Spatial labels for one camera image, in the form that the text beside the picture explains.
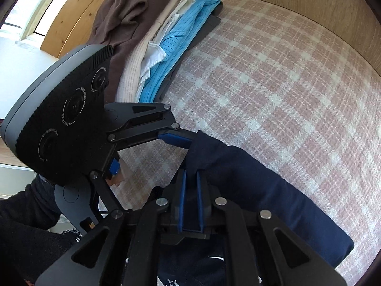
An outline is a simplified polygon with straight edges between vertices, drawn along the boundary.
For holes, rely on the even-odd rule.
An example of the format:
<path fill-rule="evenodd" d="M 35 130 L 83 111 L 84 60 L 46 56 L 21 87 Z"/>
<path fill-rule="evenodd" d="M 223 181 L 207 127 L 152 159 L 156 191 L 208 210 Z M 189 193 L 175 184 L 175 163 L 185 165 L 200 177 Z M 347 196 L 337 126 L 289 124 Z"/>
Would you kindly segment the left hand grey glove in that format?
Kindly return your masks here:
<path fill-rule="evenodd" d="M 126 180 L 127 178 L 127 168 L 125 165 L 125 162 L 120 159 L 120 171 L 117 175 L 112 175 L 111 178 L 107 178 L 106 182 L 111 187 L 113 185 L 118 186 L 122 181 Z"/>

